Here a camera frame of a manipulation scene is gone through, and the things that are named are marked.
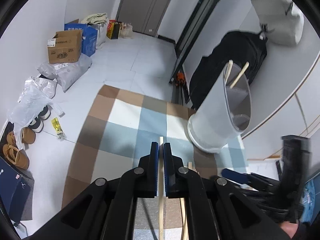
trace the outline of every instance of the baseboard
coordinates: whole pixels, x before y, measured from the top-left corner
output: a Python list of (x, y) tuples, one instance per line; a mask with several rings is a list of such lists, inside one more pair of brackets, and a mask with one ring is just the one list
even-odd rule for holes
[(167, 37), (164, 37), (164, 36), (161, 36), (161, 35), (158, 35), (157, 38), (158, 38), (158, 39), (161, 39), (161, 40), (163, 40), (163, 41), (170, 42), (170, 43), (172, 43), (174, 46), (176, 46), (176, 41), (173, 40), (173, 39), (170, 39), (170, 38), (167, 38)]

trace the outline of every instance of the metal screw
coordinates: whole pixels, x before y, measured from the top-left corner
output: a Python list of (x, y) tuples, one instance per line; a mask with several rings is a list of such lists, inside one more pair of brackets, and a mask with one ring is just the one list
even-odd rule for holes
[(224, 186), (227, 184), (227, 180), (225, 178), (219, 178), (217, 179), (217, 183), (221, 186)]
[(141, 167), (135, 168), (134, 169), (134, 173), (135, 174), (142, 174), (144, 172), (144, 169)]
[(186, 173), (189, 171), (189, 169), (186, 168), (186, 167), (180, 167), (180, 168), (178, 169), (178, 171), (179, 171), (180, 173), (182, 173), (182, 174), (186, 174)]
[(96, 180), (96, 185), (97, 186), (103, 186), (106, 183), (106, 180), (103, 178), (99, 178)]

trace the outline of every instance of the wooden stick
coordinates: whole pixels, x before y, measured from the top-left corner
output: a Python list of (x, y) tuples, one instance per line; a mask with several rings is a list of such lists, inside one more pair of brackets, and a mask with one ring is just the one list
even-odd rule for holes
[(241, 76), (244, 74), (244, 72), (247, 70), (248, 67), (249, 67), (249, 62), (246, 62), (246, 64), (244, 64), (244, 67), (236, 77), (236, 79), (231, 84), (230, 88), (233, 88), (237, 84), (237, 82), (239, 81), (239, 79), (241, 78)]
[(227, 80), (228, 80), (228, 78), (230, 76), (232, 65), (233, 65), (233, 60), (229, 60), (228, 67), (227, 67), (227, 70), (226, 70), (226, 75), (224, 76), (225, 85), (227, 84)]
[(186, 206), (184, 202), (184, 198), (180, 199), (180, 205), (181, 205), (181, 216), (182, 216), (182, 240), (188, 239), (188, 222), (186, 217)]
[(164, 165), (163, 165), (163, 137), (159, 138), (159, 164), (158, 164), (158, 189), (159, 189), (159, 240), (164, 240)]

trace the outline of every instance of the cardboard box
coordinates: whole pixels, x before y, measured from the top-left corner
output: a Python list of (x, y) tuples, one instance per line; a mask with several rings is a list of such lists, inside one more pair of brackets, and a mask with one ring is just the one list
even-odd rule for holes
[(119, 38), (121, 23), (110, 20), (107, 28), (107, 37), (111, 40)]
[(87, 24), (65, 24), (64, 30), (82, 30), (82, 49), (81, 52), (88, 57), (96, 52), (98, 31)]
[(49, 63), (77, 62), (81, 55), (82, 30), (56, 32), (48, 40)]

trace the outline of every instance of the checkered rug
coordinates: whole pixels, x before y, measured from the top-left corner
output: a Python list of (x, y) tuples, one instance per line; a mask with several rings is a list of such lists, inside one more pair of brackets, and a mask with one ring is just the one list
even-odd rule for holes
[[(231, 140), (220, 154), (207, 154), (193, 146), (188, 138), (187, 123), (194, 112), (181, 105), (104, 85), (92, 104), (73, 151), (62, 206), (95, 179), (116, 179), (138, 166), (140, 157), (150, 153), (151, 142), (158, 141), (160, 136), (164, 137), (164, 142), (170, 142), (173, 155), (181, 157), (184, 165), (192, 162), (203, 178), (219, 175), (223, 168), (246, 172), (240, 137)], [(146, 210), (152, 207), (150, 203), (145, 205), (143, 208), (141, 203), (142, 213), (148, 213)], [(177, 203), (167, 200), (166, 205), (177, 206), (172, 210), (177, 209), (180, 214), (179, 200)], [(167, 216), (166, 228), (182, 226), (181, 214), (173, 220)], [(135, 228), (145, 230), (150, 225), (136, 216)]]

